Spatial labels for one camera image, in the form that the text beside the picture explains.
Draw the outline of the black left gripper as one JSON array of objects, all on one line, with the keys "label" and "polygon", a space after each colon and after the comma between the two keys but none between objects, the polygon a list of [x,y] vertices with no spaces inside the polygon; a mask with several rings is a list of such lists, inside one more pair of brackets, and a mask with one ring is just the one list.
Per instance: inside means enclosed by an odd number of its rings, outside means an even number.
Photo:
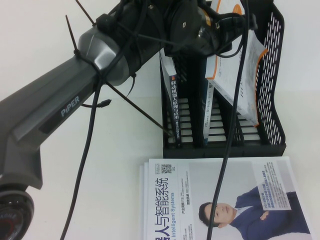
[{"label": "black left gripper", "polygon": [[210,7],[199,7],[201,27],[197,35],[197,52],[205,57],[221,55],[232,50],[232,43],[242,37],[245,27],[258,28],[256,16],[239,13],[219,14]]}]

